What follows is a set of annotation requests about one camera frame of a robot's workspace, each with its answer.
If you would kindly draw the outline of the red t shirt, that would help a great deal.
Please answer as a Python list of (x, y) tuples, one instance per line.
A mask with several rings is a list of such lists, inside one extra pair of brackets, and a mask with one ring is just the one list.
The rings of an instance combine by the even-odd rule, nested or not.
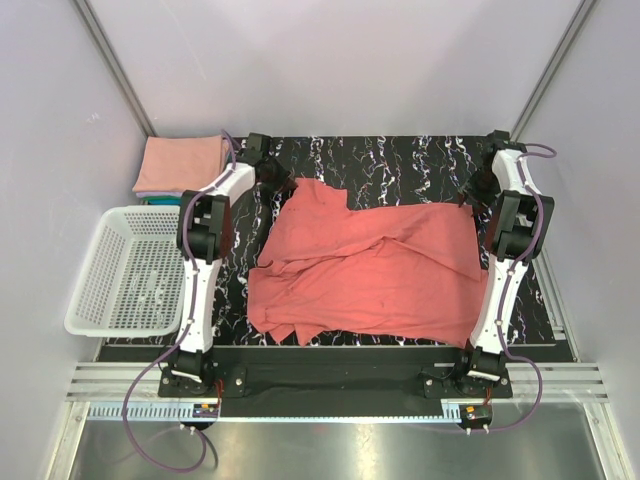
[(249, 272), (247, 314), (276, 342), (346, 331), (462, 347), (486, 282), (470, 206), (351, 210), (346, 191), (301, 178)]

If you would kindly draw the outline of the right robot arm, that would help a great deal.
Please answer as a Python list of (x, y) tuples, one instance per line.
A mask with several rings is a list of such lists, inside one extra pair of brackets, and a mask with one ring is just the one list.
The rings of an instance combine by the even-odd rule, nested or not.
[(506, 335), (516, 296), (541, 252), (555, 207), (535, 185), (528, 159), (556, 155), (550, 147), (516, 142), (509, 132), (495, 130), (485, 137), (481, 166), (459, 189), (459, 205), (471, 206), (475, 215), (491, 212), (486, 291), (476, 326), (451, 372), (451, 383), (463, 396), (484, 397), (508, 384)]

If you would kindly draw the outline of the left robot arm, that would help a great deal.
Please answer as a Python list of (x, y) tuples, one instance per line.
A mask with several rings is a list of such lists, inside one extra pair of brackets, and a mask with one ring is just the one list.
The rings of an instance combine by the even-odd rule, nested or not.
[(216, 382), (211, 321), (217, 277), (232, 248), (232, 207), (256, 186), (271, 194), (296, 188), (271, 144), (270, 136), (250, 133), (244, 145), (231, 146), (215, 180), (181, 196), (176, 245), (184, 259), (184, 307), (163, 381), (180, 380), (196, 396), (208, 394)]

